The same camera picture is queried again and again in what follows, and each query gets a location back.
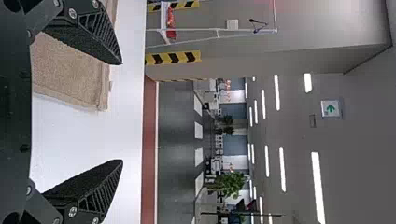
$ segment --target fluorescent light strip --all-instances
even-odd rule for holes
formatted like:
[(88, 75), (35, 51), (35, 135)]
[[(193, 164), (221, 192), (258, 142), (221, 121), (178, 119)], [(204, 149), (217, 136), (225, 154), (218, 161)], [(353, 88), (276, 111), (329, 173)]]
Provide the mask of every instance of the fluorescent light strip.
[(245, 98), (248, 98), (248, 84), (245, 81)]
[(265, 91), (262, 90), (262, 118), (267, 119), (267, 109), (265, 107)]
[(317, 152), (312, 152), (312, 169), (314, 171), (315, 201), (317, 205), (317, 218), (320, 224), (326, 224), (324, 213), (323, 189), (320, 172), (320, 157)]
[(270, 177), (270, 156), (268, 153), (268, 146), (265, 146), (265, 175)]
[(250, 127), (253, 127), (253, 110), (251, 107), (248, 108), (248, 113), (250, 115)]
[(248, 184), (250, 186), (250, 198), (253, 198), (253, 182), (251, 180), (248, 181)]
[(312, 91), (312, 77), (310, 73), (304, 74), (304, 84), (305, 84), (305, 92), (309, 93)]
[(280, 96), (279, 96), (279, 76), (274, 75), (274, 83), (275, 83), (275, 100), (276, 100), (276, 110), (280, 110)]
[(254, 186), (254, 188), (253, 188), (253, 199), (254, 199), (254, 200), (257, 199), (257, 190), (256, 190), (256, 186)]
[(257, 100), (254, 100), (254, 122), (259, 123), (259, 113), (257, 112)]
[(251, 156), (250, 156), (250, 144), (247, 144), (247, 158), (250, 161), (251, 160)]
[(254, 144), (251, 144), (251, 163), (253, 163), (253, 165), (254, 165), (254, 161), (255, 161), (255, 158), (254, 158)]
[(263, 224), (264, 223), (264, 216), (263, 216), (263, 208), (262, 208), (262, 197), (260, 197), (259, 200), (259, 206), (260, 206), (260, 223)]
[(280, 181), (283, 192), (286, 192), (286, 173), (285, 173), (285, 155), (283, 147), (279, 149), (279, 161), (280, 161)]
[(272, 220), (271, 213), (268, 214), (268, 215), (269, 215), (269, 217), (268, 217), (268, 224), (273, 224), (273, 220)]

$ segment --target beige doormat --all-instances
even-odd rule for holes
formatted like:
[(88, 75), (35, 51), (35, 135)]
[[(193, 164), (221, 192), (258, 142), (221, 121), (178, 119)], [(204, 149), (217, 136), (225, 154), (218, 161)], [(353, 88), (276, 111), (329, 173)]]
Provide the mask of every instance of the beige doormat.
[[(118, 0), (101, 0), (115, 24)], [(31, 46), (33, 91), (72, 105), (107, 110), (109, 65), (40, 33)]]

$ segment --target yellow and black hazard stripe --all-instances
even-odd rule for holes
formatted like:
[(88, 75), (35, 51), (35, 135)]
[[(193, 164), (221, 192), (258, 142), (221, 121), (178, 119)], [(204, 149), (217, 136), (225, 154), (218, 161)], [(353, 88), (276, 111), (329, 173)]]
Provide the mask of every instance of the yellow and black hazard stripe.
[[(169, 5), (174, 10), (199, 7), (199, 1), (174, 2)], [(161, 4), (148, 4), (149, 12), (161, 11)]]
[(205, 81), (207, 78), (183, 78), (175, 80), (159, 80), (158, 82), (187, 82), (187, 81)]
[(200, 50), (167, 53), (148, 53), (145, 57), (145, 65), (199, 63), (201, 61), (202, 60)]

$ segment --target red stripe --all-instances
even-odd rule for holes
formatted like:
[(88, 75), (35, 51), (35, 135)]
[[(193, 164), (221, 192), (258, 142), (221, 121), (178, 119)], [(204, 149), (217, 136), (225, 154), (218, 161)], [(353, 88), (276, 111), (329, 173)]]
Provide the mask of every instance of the red stripe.
[(143, 102), (143, 159), (141, 224), (154, 224), (155, 216), (156, 83), (145, 76)]

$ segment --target screw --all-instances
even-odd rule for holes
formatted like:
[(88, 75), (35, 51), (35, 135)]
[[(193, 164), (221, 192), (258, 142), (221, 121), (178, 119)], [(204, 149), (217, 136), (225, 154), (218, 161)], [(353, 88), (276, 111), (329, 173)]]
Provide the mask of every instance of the screw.
[(26, 152), (28, 152), (29, 150), (30, 150), (29, 145), (24, 144), (24, 145), (22, 145), (22, 146), (20, 147), (20, 152), (21, 152), (21, 153), (26, 153)]
[(92, 224), (99, 224), (99, 218), (98, 217), (94, 218)]
[(77, 214), (77, 208), (76, 207), (72, 207), (69, 210), (69, 217), (75, 217)]
[(20, 78), (30, 78), (31, 73), (27, 71), (20, 71)]
[(70, 8), (69, 9), (69, 16), (70, 16), (71, 19), (75, 20), (77, 18), (77, 12), (73, 8)]
[(53, 5), (55, 5), (56, 7), (59, 7), (61, 5), (61, 3), (59, 2), (59, 0), (53, 0)]
[(92, 5), (94, 8), (99, 8), (99, 2), (97, 0), (92, 0)]
[(28, 186), (26, 190), (26, 195), (30, 195), (32, 193), (32, 187)]

